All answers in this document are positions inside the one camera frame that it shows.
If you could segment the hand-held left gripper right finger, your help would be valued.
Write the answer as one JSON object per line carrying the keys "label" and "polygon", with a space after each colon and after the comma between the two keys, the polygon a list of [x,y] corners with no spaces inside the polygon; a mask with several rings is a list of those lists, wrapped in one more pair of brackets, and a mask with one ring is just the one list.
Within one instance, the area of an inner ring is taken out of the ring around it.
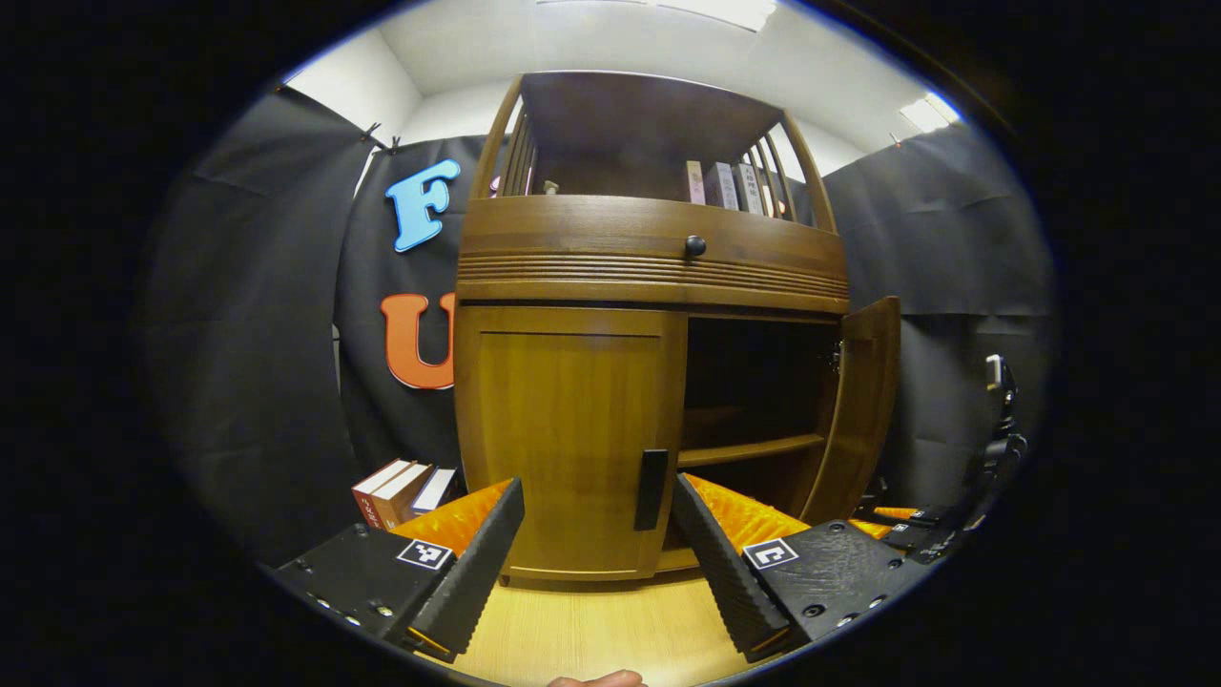
{"label": "hand-held left gripper right finger", "polygon": [[750,663],[833,642],[934,571],[845,519],[810,526],[696,475],[676,475],[673,513]]}

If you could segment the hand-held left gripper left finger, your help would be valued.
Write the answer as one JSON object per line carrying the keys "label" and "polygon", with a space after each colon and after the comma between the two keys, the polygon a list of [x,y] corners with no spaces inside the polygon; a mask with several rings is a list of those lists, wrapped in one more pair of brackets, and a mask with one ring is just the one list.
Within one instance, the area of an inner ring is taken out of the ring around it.
{"label": "hand-held left gripper left finger", "polygon": [[524,517],[523,480],[502,480],[392,531],[350,526],[270,575],[363,635],[453,663]]}

